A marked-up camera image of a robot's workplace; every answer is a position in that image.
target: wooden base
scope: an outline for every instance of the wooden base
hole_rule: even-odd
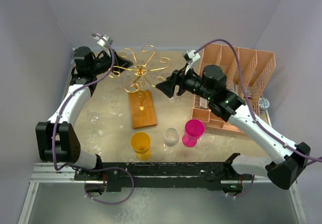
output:
[[[145,92],[147,96],[143,101],[144,110],[140,110],[140,97],[144,97],[144,93],[142,94],[142,91],[137,91],[128,94],[134,129],[155,126],[157,124],[151,92]]]

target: pink cup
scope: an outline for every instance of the pink cup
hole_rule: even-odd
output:
[[[185,125],[185,135],[182,137],[182,143],[186,147],[194,147],[204,132],[205,126],[203,123],[197,119],[191,119]]]

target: table surface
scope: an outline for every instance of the table surface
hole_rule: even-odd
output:
[[[135,51],[138,64],[144,64],[151,56],[150,52]],[[146,74],[148,80],[156,84],[156,77],[169,76],[173,70],[185,65],[182,52],[158,51],[147,65],[148,69],[163,67],[161,57],[169,57],[171,66],[160,71]],[[135,78],[133,72],[123,72],[118,78],[107,77],[97,84],[90,100],[83,107],[75,124],[75,131],[82,149],[99,154],[103,162],[139,162],[130,145],[130,139],[136,132],[146,132],[151,139],[151,157],[149,162],[220,162],[232,153],[247,156],[265,157],[267,154],[249,137],[221,131],[206,131],[193,148],[182,144],[185,123],[191,119],[193,95],[186,92],[178,102],[171,102],[158,89],[145,84],[142,89],[150,90],[157,126],[140,129],[132,128],[128,93],[124,83]],[[267,121],[266,114],[261,116]],[[180,140],[172,153],[163,151],[163,135],[166,129],[175,128]]]
[[[117,201],[129,191],[105,192],[99,199]],[[39,223],[299,224],[290,192],[272,183],[256,183],[237,199],[206,189],[136,188],[130,199],[112,206],[84,198],[83,183],[40,183],[28,224]]]

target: white wall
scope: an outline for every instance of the white wall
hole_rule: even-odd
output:
[[[72,50],[46,0],[0,0],[0,216],[17,223],[38,121],[58,107]]]
[[[93,32],[115,47],[199,47],[222,37],[254,47],[280,0],[48,0],[73,47],[95,46]]]
[[[274,128],[322,156],[322,0],[282,0],[256,48],[276,54],[265,94]],[[310,223],[321,223],[322,164],[298,179]]]

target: yellow plastic cup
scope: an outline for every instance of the yellow plastic cup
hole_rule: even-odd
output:
[[[148,160],[151,156],[150,137],[145,132],[137,132],[131,138],[131,146],[139,160]]]

